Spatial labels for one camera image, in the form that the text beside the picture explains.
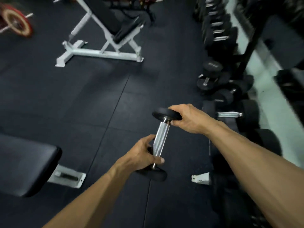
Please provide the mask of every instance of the forearm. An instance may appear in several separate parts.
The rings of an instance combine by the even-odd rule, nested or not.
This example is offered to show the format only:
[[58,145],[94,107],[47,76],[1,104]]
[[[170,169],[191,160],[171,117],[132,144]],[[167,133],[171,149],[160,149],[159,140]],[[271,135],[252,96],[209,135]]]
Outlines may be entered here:
[[131,172],[127,162],[119,159],[106,174],[68,204],[44,228],[99,227]]
[[222,123],[207,137],[220,150],[242,187],[273,226],[303,227],[304,171],[252,143]]

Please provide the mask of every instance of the right hand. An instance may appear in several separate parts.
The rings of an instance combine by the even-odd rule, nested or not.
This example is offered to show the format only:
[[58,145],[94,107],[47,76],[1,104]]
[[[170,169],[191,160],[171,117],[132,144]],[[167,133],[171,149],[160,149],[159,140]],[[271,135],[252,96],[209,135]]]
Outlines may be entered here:
[[214,126],[218,125],[216,119],[211,118],[192,104],[172,105],[169,109],[179,112],[183,118],[180,121],[171,121],[171,125],[178,126],[189,133],[207,135]]

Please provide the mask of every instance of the hand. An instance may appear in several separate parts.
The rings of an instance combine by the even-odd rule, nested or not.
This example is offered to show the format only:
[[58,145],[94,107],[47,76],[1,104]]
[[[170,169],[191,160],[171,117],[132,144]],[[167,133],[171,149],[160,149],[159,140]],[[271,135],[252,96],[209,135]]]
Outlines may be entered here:
[[118,162],[124,162],[130,167],[131,171],[143,169],[153,163],[160,165],[165,162],[162,157],[153,156],[148,152],[149,142],[155,138],[151,134],[140,139]]
[[179,112],[183,117],[180,121],[171,121],[171,125],[178,126],[189,133],[207,135],[214,126],[218,125],[217,120],[192,104],[172,105],[169,109]]

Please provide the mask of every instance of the black rubber flooring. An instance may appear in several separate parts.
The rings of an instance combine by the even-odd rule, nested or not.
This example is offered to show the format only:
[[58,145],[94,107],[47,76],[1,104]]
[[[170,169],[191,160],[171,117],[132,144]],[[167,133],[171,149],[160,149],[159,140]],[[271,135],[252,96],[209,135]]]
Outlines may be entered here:
[[[192,103],[201,107],[196,78],[206,59],[195,0],[165,0],[152,9],[136,42],[143,63],[74,57],[55,67],[61,45],[85,14],[77,4],[28,0],[35,34],[0,35],[0,130],[63,149],[59,164],[87,173],[81,189],[46,183],[31,198],[0,195],[0,227],[42,227],[101,177],[135,142],[156,133],[157,107]],[[78,35],[101,48],[102,30],[92,21]],[[163,150],[168,179],[150,182],[132,174],[103,227],[214,227],[210,189],[191,182],[208,172],[208,141],[171,128]]]

